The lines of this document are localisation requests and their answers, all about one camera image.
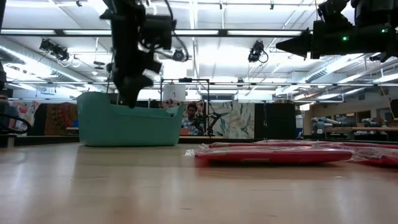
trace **table surface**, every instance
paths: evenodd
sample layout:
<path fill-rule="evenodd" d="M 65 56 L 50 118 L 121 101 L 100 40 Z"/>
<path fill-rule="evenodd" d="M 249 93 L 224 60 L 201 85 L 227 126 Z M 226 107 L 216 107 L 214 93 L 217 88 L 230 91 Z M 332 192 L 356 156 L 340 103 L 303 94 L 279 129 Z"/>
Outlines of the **table surface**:
<path fill-rule="evenodd" d="M 398 128 L 379 128 L 379 127 L 336 127 L 325 128 L 325 132 L 352 132 L 352 131 L 398 131 Z"/>
<path fill-rule="evenodd" d="M 396 223 L 398 170 L 195 167 L 197 145 L 0 153 L 0 223 Z"/>

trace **ceiling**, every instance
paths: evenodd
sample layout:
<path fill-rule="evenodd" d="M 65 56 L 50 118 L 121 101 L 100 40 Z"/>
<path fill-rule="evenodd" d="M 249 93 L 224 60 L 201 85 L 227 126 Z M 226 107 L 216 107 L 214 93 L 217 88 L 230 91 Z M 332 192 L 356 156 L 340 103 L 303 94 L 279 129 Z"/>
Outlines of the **ceiling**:
<path fill-rule="evenodd" d="M 81 0 L 82 7 L 76 5 L 75 0 L 7 0 L 3 28 L 8 29 L 110 29 L 107 21 L 99 20 L 99 15 L 106 9 L 102 0 Z M 147 13 L 168 14 L 163 0 L 149 1 Z M 274 0 L 274 9 L 270 10 L 271 1 L 255 0 L 169 0 L 174 18 L 177 20 L 177 29 L 277 29 L 277 30 L 303 30 L 312 28 L 312 23 L 317 19 L 315 0 Z M 353 22 L 354 11 L 351 6 L 343 14 Z M 29 36 L 2 36 L 12 43 L 20 45 L 32 54 L 39 54 L 48 64 L 58 62 L 39 49 L 42 37 Z M 175 78 L 173 69 L 183 70 L 187 77 L 209 78 L 215 82 L 236 82 L 243 78 L 245 82 L 266 83 L 294 83 L 304 82 L 310 77 L 313 83 L 338 83 L 342 79 L 351 77 L 365 68 L 379 66 L 378 62 L 370 62 L 368 55 L 355 55 L 352 57 L 336 56 L 322 57 L 320 60 L 310 60 L 282 52 L 275 49 L 275 44 L 283 38 L 258 38 L 258 37 L 182 37 L 187 46 L 188 53 L 194 54 L 193 46 L 197 44 L 195 62 L 170 63 L 165 62 L 167 74 L 165 78 Z M 261 39 L 266 46 L 269 60 L 265 64 L 249 63 L 249 49 L 256 40 Z M 110 63 L 112 42 L 110 37 L 51 37 L 50 40 L 62 47 L 67 47 L 71 55 L 68 62 L 62 63 L 64 73 L 74 76 L 81 75 L 85 81 L 103 82 L 108 74 L 105 70 L 94 69 L 94 61 Z M 174 39 L 173 47 L 181 47 Z M 379 70 L 373 72 L 373 79 L 379 75 Z M 369 74 L 364 74 L 357 79 L 345 83 L 369 81 Z M 277 86 L 264 85 L 250 90 L 246 87 L 247 95 L 262 94 L 261 90 L 275 90 L 277 95 L 290 97 L 301 94 L 316 93 L 329 94 L 328 87 L 322 86 Z M 353 88 L 339 88 L 338 93 L 352 90 Z"/>

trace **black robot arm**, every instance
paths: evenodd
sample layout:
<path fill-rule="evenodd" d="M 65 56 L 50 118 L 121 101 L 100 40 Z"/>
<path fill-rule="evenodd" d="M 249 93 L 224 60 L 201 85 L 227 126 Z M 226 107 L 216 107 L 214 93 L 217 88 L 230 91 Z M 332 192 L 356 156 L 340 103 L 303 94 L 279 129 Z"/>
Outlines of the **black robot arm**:
<path fill-rule="evenodd" d="M 145 69 L 159 73 L 162 64 L 154 60 L 157 49 L 170 50 L 177 21 L 168 16 L 147 15 L 141 1 L 104 0 L 108 6 L 100 19 L 111 21 L 114 53 L 113 81 L 128 106 L 135 107 L 141 89 L 152 86 Z"/>
<path fill-rule="evenodd" d="M 324 55 L 381 52 L 377 58 L 385 62 L 389 57 L 398 56 L 396 2 L 352 0 L 354 26 L 341 13 L 348 0 L 327 0 L 318 6 L 321 20 L 314 21 L 312 32 L 307 29 L 298 37 L 277 43 L 276 47 L 303 57 L 310 52 L 313 59 Z"/>

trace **person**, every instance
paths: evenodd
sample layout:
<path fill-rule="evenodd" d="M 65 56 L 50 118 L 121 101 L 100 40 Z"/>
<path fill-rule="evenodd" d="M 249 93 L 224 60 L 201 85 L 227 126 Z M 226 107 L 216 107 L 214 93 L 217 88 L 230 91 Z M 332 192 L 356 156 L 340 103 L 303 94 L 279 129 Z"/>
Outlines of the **person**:
<path fill-rule="evenodd" d="M 188 116 L 182 120 L 182 128 L 188 128 L 189 135 L 199 136 L 203 134 L 203 122 L 195 120 L 198 111 L 198 106 L 195 103 L 190 103 L 187 106 Z"/>
<path fill-rule="evenodd" d="M 0 62 L 0 91 L 4 88 L 4 85 L 7 82 L 7 73 L 4 71 L 4 67 L 2 66 L 2 63 Z M 18 116 L 18 110 L 10 106 L 10 104 L 7 101 L 7 96 L 0 95 L 0 113 L 7 114 L 9 116 Z M 5 116 L 0 116 L 0 122 L 8 128 L 14 129 L 16 120 L 15 119 L 10 119 Z"/>
<path fill-rule="evenodd" d="M 10 106 L 10 104 L 7 101 L 7 96 L 4 95 L 0 95 L 0 113 L 4 113 L 6 115 L 15 116 L 15 117 L 19 116 L 17 108 Z M 15 129 L 17 121 L 15 119 L 0 115 L 0 122 L 5 127 L 8 127 L 10 129 Z"/>
<path fill-rule="evenodd" d="M 7 74 L 4 71 L 2 63 L 0 61 L 0 91 L 4 88 L 6 82 L 7 82 Z"/>

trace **plastic wrap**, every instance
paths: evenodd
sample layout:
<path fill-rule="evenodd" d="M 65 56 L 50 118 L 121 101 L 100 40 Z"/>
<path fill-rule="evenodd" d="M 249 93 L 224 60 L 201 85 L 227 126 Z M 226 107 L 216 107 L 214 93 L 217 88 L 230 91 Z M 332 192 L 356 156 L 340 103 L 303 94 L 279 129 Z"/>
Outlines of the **plastic wrap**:
<path fill-rule="evenodd" d="M 268 161 L 314 163 L 353 161 L 362 164 L 398 166 L 398 146 L 355 142 L 271 140 L 254 143 L 213 143 L 192 154 L 217 161 Z"/>
<path fill-rule="evenodd" d="M 268 162 L 275 164 L 311 164 L 322 162 L 346 161 L 352 152 L 344 149 L 330 149 L 296 144 L 220 144 L 195 150 L 195 157 L 208 161 L 228 162 Z"/>

